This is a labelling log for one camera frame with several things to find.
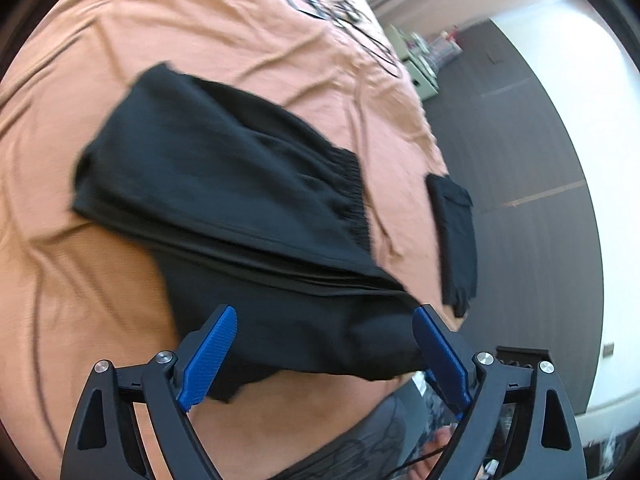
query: dark floor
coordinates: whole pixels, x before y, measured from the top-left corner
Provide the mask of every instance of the dark floor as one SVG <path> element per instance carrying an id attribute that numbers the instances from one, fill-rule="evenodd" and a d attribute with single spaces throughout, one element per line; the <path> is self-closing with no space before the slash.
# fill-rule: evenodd
<path id="1" fill-rule="evenodd" d="M 475 205 L 478 297 L 461 332 L 478 350 L 549 349 L 583 413 L 603 285 L 580 162 L 545 89 L 493 22 L 461 33 L 460 45 L 424 108 L 451 177 Z"/>

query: small black garment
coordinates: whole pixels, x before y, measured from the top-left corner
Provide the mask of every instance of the small black garment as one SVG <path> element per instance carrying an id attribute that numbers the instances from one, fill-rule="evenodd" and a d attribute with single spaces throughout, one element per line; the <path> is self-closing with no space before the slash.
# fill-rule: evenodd
<path id="1" fill-rule="evenodd" d="M 73 209 L 145 246 L 183 338 L 238 335 L 210 395 L 277 370 L 388 380 L 425 367 L 418 301 L 372 260 L 353 153 L 238 89 L 149 69 L 84 150 Z"/>
<path id="2" fill-rule="evenodd" d="M 473 202 L 448 176 L 428 174 L 426 185 L 440 245 L 442 303 L 452 306 L 456 317 L 464 317 L 478 290 Z"/>

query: clutter on floor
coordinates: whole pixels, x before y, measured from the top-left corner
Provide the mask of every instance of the clutter on floor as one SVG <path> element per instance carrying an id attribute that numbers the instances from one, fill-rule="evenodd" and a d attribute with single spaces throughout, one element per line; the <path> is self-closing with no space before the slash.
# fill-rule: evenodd
<path id="1" fill-rule="evenodd" d="M 393 25 L 384 31 L 411 76 L 420 99 L 425 101 L 437 95 L 438 72 L 462 53 L 455 39 L 457 31 L 443 32 L 432 41 L 426 41 L 415 32 L 406 34 Z"/>

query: blue gripper pad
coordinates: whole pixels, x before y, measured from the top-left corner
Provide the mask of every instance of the blue gripper pad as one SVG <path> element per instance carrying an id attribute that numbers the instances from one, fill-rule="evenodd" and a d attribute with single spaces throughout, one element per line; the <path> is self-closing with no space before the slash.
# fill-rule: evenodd
<path id="1" fill-rule="evenodd" d="M 437 394 L 460 419 L 472 402 L 466 368 L 423 307 L 415 309 L 412 325 L 414 338 L 430 366 L 426 374 L 428 382 L 435 381 Z"/>
<path id="2" fill-rule="evenodd" d="M 237 331 L 236 310 L 227 306 L 184 369 L 182 390 L 176 400 L 185 413 L 204 400 Z"/>

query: black cable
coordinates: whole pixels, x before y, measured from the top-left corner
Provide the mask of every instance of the black cable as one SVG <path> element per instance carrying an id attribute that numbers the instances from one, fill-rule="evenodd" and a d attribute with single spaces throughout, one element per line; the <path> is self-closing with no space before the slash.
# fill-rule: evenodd
<path id="1" fill-rule="evenodd" d="M 409 462 L 405 462 L 400 467 L 396 467 L 395 469 L 393 469 L 393 471 L 390 471 L 385 477 L 382 478 L 382 480 L 389 480 L 390 478 L 393 478 L 393 475 L 395 475 L 399 471 L 402 471 L 402 469 L 406 469 L 407 467 L 412 466 L 413 464 L 417 464 L 418 462 L 422 462 L 423 460 L 427 460 L 432 456 L 438 455 L 442 453 L 445 449 L 447 449 L 447 446 L 442 446 L 436 449 L 436 451 L 432 451 L 425 455 L 419 456 L 418 458 L 414 458 L 413 460 L 409 460 Z"/>

